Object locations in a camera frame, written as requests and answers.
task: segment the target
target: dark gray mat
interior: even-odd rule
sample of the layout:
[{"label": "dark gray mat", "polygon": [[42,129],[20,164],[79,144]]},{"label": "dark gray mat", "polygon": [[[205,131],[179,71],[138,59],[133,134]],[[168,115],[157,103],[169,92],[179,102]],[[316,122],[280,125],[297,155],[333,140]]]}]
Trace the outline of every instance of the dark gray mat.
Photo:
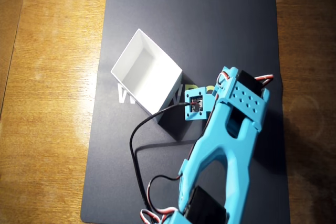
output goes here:
[{"label": "dark gray mat", "polygon": [[[268,86],[271,98],[264,130],[250,166],[250,191],[242,223],[289,223],[275,0],[106,1],[82,220],[141,223],[139,211],[144,204],[129,137],[147,114],[131,104],[128,95],[120,103],[119,95],[123,94],[110,73],[138,28],[182,68],[184,84],[213,85],[223,66],[235,66],[254,76],[275,75]],[[145,186],[156,174],[176,176],[199,136],[203,123],[184,122],[183,111],[171,111],[159,125],[151,121],[135,135],[134,148]],[[219,163],[212,163],[199,183],[224,204],[225,171]],[[158,180],[151,191],[156,206],[177,206],[178,186]]]}]

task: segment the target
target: blue robotic arm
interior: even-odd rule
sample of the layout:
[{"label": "blue robotic arm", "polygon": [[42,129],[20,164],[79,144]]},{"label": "blue robotic arm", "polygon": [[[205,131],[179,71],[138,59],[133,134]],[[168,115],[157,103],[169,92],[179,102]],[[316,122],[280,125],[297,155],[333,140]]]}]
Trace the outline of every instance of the blue robotic arm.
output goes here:
[{"label": "blue robotic arm", "polygon": [[[202,170],[214,160],[227,166],[226,221],[240,223],[248,193],[249,164],[269,100],[267,89],[259,89],[257,94],[254,88],[250,80],[239,77],[237,68],[224,67],[212,94],[206,94],[205,87],[185,91],[186,102],[197,101],[197,105],[185,107],[185,119],[210,118],[203,136],[179,171],[179,212],[176,211],[165,224],[191,223],[186,212],[195,183]],[[237,123],[233,115],[242,121]]]}]

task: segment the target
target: white cardboard box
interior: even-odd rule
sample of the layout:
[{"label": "white cardboard box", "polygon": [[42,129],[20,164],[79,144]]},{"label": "white cardboard box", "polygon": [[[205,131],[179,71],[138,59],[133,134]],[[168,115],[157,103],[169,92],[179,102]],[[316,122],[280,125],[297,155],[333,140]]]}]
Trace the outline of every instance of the white cardboard box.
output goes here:
[{"label": "white cardboard box", "polygon": [[140,29],[111,73],[149,114],[169,105],[182,79],[182,69]]}]

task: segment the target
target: wood grain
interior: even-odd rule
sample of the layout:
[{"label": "wood grain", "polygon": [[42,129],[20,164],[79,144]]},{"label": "wood grain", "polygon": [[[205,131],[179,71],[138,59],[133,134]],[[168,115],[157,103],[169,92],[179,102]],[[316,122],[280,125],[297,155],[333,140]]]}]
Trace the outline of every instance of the wood grain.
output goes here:
[{"label": "wood grain", "polygon": [[0,114],[23,0],[0,0]]},{"label": "wood grain", "polygon": [[[0,122],[0,223],[81,223],[105,0],[24,0]],[[335,0],[277,0],[291,223],[336,223]]]}]

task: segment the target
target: white wire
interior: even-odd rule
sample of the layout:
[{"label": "white wire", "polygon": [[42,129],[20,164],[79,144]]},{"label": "white wire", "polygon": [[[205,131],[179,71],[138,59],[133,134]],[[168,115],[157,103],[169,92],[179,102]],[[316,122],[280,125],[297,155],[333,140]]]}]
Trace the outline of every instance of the white wire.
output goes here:
[{"label": "white wire", "polygon": [[165,214],[162,216],[162,219],[160,219],[155,213],[153,212],[150,212],[149,210],[147,209],[141,209],[140,211],[140,218],[142,219],[143,223],[144,224],[151,224],[147,219],[146,217],[144,216],[144,214],[147,214],[148,216],[152,217],[155,219],[155,221],[157,221],[157,223],[163,223],[166,219],[167,219],[167,215],[168,214]]},{"label": "white wire", "polygon": [[157,221],[157,223],[159,223],[161,221],[160,218],[156,214],[154,214],[153,212],[150,212],[147,209],[141,209],[140,218],[142,219],[144,224],[151,224],[151,223],[146,219],[146,217],[143,214],[147,214],[148,216],[154,218]]},{"label": "white wire", "polygon": [[224,80],[226,80],[226,77],[225,77],[225,75],[223,74],[223,72],[220,72],[220,73],[219,73],[219,75],[218,75],[218,77],[217,77],[217,80],[216,80],[216,84],[219,83],[219,85],[222,85],[222,83],[223,83],[224,80],[223,80],[222,82],[219,82],[219,78],[220,78],[220,76],[223,76]]}]

